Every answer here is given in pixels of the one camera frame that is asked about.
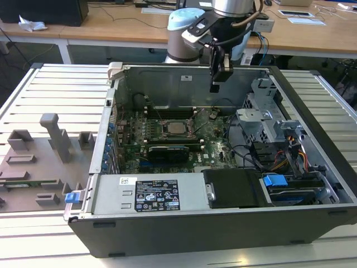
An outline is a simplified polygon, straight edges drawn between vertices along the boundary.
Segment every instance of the blue latch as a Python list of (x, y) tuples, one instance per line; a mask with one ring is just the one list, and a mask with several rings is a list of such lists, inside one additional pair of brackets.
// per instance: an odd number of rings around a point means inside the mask
[(65, 203), (79, 203), (80, 193), (67, 193), (65, 197)]
[(268, 174), (263, 178), (263, 180), (264, 180), (266, 187), (268, 187), (268, 186), (288, 186), (288, 182), (286, 181), (284, 175)]

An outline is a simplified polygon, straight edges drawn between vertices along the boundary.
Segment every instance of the barcode sticker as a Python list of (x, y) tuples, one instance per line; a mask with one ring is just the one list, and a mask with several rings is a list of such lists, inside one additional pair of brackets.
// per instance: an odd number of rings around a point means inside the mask
[(135, 185), (137, 177), (120, 177), (119, 185)]

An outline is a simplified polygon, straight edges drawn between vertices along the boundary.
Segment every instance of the table leg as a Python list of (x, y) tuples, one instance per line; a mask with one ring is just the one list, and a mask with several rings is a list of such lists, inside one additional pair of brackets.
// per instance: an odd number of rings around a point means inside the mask
[(7, 55), (9, 54), (9, 49), (6, 46), (7, 42), (0, 42), (0, 51), (2, 54)]
[(68, 41), (66, 39), (59, 40), (57, 42), (57, 46), (60, 49), (63, 63), (64, 64), (72, 64), (73, 59), (72, 59), (71, 53), (68, 49)]
[(104, 50), (105, 50), (105, 57), (107, 58), (107, 60), (111, 60), (112, 59), (112, 55), (110, 53), (110, 46), (105, 46)]
[(242, 56), (241, 65), (250, 65), (256, 49), (245, 49)]

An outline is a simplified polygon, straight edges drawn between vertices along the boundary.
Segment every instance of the black plastic cover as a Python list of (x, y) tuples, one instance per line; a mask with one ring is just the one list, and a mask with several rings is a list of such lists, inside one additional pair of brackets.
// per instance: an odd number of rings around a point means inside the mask
[(214, 189), (215, 200), (210, 208), (266, 207), (261, 173), (254, 169), (207, 169), (203, 171), (207, 184)]

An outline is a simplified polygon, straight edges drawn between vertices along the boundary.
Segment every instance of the sticker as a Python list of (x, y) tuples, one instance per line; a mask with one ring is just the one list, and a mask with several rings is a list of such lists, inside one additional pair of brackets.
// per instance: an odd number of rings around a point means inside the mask
[(137, 177), (120, 177), (119, 185), (135, 185), (137, 179)]
[(137, 212), (180, 210), (177, 180), (136, 181), (135, 197)]
[(208, 3), (208, 2), (199, 2), (200, 6), (202, 7), (212, 7), (212, 3)]
[(181, 81), (192, 81), (192, 75), (182, 75)]

